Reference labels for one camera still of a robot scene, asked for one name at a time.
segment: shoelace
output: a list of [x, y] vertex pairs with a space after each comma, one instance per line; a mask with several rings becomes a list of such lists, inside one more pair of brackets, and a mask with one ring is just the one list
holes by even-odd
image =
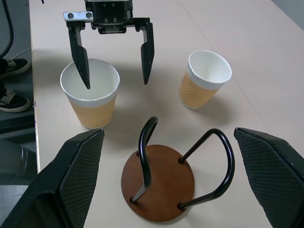
[[14, 62], [14, 60], [7, 58], [6, 61], [8, 62], [8, 67], [16, 67], [17, 64]]
[[0, 101], [9, 105], [14, 96], [15, 93], [13, 91], [8, 90], [6, 91], [6, 96], [3, 96]]

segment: metal tube frame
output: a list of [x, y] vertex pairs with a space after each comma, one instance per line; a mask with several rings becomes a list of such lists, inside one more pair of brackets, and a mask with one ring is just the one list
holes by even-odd
[[179, 203], [177, 205], [178, 209], [180, 210], [184, 210], [189, 206], [194, 206], [197, 204], [201, 204], [204, 202], [208, 202], [211, 200], [214, 200], [218, 197], [220, 197], [221, 195], [223, 195], [225, 193], [225, 191], [229, 188], [232, 179], [233, 179], [233, 175], [234, 175], [234, 170], [235, 170], [235, 160], [234, 160], [234, 154], [232, 151], [232, 147], [230, 145], [230, 142], [228, 140], [228, 138], [226, 137], [226, 135], [220, 131], [219, 129], [210, 129], [209, 131], [207, 131], [192, 147], [191, 149], [181, 158], [179, 158], [179, 163], [180, 164], [184, 164], [186, 159], [193, 154], [193, 152], [195, 152], [211, 135], [216, 134], [219, 139], [222, 141], [225, 150], [226, 150], [226, 154], [227, 154], [227, 160], [228, 160], [228, 167], [227, 167], [227, 172], [226, 172], [226, 176], [224, 178], [224, 180], [221, 182], [221, 184], [211, 193], [198, 197], [196, 199], [192, 199], [188, 202], [184, 202], [184, 203]]
[[139, 191], [130, 198], [131, 203], [136, 203], [137, 200], [150, 188], [151, 186], [151, 172], [150, 172], [150, 166], [148, 162], [148, 158], [146, 155], [146, 146], [154, 132], [154, 129], [158, 123], [157, 117], [151, 117], [148, 122], [145, 124], [145, 126], [142, 129], [142, 132], [139, 137], [138, 142], [138, 153], [137, 156], [139, 156], [139, 159], [141, 161], [142, 166], [142, 174], [143, 174], [143, 185], [139, 189]]

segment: cup rim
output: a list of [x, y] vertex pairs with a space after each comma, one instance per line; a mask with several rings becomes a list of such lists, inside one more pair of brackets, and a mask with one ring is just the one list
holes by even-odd
[[[229, 67], [229, 74], [230, 74], [229, 78], [228, 78], [226, 81], [223, 81], [223, 82], [212, 82], [212, 81], [210, 81], [210, 80], [207, 80], [207, 79], [205, 79], [205, 78], [202, 78], [202, 77], [199, 76], [197, 73], [195, 73], [195, 71], [193, 70], [193, 68], [192, 68], [192, 66], [191, 66], [190, 58], [191, 58], [191, 56], [192, 56], [194, 53], [196, 53], [196, 52], [209, 52], [209, 53], [212, 53], [212, 54], [218, 56], [220, 59], [222, 59], [222, 60], [227, 64], [227, 66]], [[204, 81], [206, 81], [206, 82], [209, 82], [209, 83], [213, 83], [213, 84], [222, 84], [222, 83], [226, 83], [226, 82], [229, 81], [229, 80], [231, 79], [231, 77], [232, 77], [232, 69], [231, 69], [230, 64], [227, 62], [226, 59], [224, 59], [224, 58], [223, 58], [222, 56], [220, 56], [218, 53], [215, 53], [215, 52], [213, 52], [213, 51], [197, 50], [197, 51], [192, 52], [191, 55], [190, 55], [189, 58], [188, 58], [188, 64], [189, 64], [189, 67], [190, 67], [192, 73], [193, 73], [196, 77], [198, 77], [198, 78], [200, 78], [200, 79], [202, 79], [202, 80], [204, 80]]]
[[94, 98], [94, 99], [80, 99], [80, 98], [76, 98], [76, 97], [72, 96], [72, 95], [71, 95], [70, 93], [68, 93], [68, 92], [64, 89], [64, 87], [62, 86], [62, 75], [63, 75], [63, 73], [65, 72], [65, 70], [66, 70], [71, 64], [75, 63], [75, 62], [73, 61], [73, 62], [71, 62], [70, 64], [68, 64], [68, 65], [63, 69], [63, 71], [61, 72], [61, 75], [60, 75], [60, 85], [61, 85], [62, 90], [63, 90], [66, 94], [68, 94], [71, 98], [73, 98], [73, 99], [75, 99], [75, 100], [78, 100], [78, 101], [98, 101], [98, 100], [102, 100], [102, 99], [105, 99], [105, 98], [108, 98], [108, 97], [112, 96], [112, 95], [116, 92], [116, 90], [117, 90], [117, 88], [118, 88], [118, 86], [119, 86], [119, 84], [120, 84], [120, 76], [119, 76], [118, 71], [115, 69], [114, 66], [112, 66], [111, 64], [109, 64], [109, 63], [107, 63], [107, 62], [105, 62], [105, 61], [102, 61], [102, 60], [99, 60], [99, 59], [95, 59], [95, 58], [90, 58], [90, 59], [88, 59], [88, 61], [89, 61], [89, 60], [97, 60], [97, 61], [100, 61], [100, 62], [104, 62], [104, 63], [110, 65], [110, 66], [114, 69], [114, 71], [115, 71], [116, 74], [118, 75], [118, 83], [117, 83], [116, 88], [115, 88], [111, 93], [109, 93], [108, 95], [102, 96], [102, 97], [100, 97], [100, 98]]

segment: black textured surface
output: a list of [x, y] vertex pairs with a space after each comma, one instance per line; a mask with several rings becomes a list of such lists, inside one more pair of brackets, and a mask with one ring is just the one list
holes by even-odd
[[271, 225], [274, 228], [303, 227], [303, 221], [301, 225], [299, 221], [304, 212], [304, 182], [296, 172], [297, 167], [266, 140], [238, 130], [235, 137], [251, 189]]
[[82, 228], [96, 186], [103, 135], [82, 144], [80, 152], [60, 185], [60, 197], [72, 227]]

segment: black cable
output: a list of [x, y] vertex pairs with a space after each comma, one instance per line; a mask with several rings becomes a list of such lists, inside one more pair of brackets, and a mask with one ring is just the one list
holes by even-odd
[[6, 48], [4, 49], [4, 51], [0, 54], [0, 58], [3, 58], [9, 52], [11, 46], [13, 45], [13, 41], [14, 41], [14, 29], [13, 29], [13, 24], [11, 23], [10, 12], [9, 12], [9, 8], [6, 3], [6, 0], [2, 0], [2, 4], [4, 7], [6, 19], [8, 20], [10, 30], [9, 30], [9, 43], [6, 46]]

